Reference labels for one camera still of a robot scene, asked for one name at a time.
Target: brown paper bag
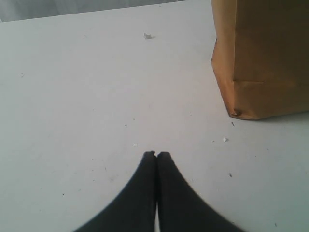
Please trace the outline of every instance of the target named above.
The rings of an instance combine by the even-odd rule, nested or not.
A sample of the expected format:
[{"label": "brown paper bag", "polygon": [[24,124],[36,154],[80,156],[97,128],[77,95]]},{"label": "brown paper bag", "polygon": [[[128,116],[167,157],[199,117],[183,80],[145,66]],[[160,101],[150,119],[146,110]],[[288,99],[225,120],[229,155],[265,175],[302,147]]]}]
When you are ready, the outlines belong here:
[{"label": "brown paper bag", "polygon": [[212,67],[231,117],[309,110],[309,0],[211,0]]}]

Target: white surface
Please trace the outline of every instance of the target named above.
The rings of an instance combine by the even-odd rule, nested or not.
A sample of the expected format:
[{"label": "white surface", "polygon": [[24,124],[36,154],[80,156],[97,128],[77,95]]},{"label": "white surface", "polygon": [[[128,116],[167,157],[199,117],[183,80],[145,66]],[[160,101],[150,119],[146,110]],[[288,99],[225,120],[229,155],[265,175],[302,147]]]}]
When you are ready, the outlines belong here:
[{"label": "white surface", "polygon": [[309,114],[229,118],[215,37],[204,0],[0,24],[0,231],[74,230],[146,150],[245,230],[308,231]]}]

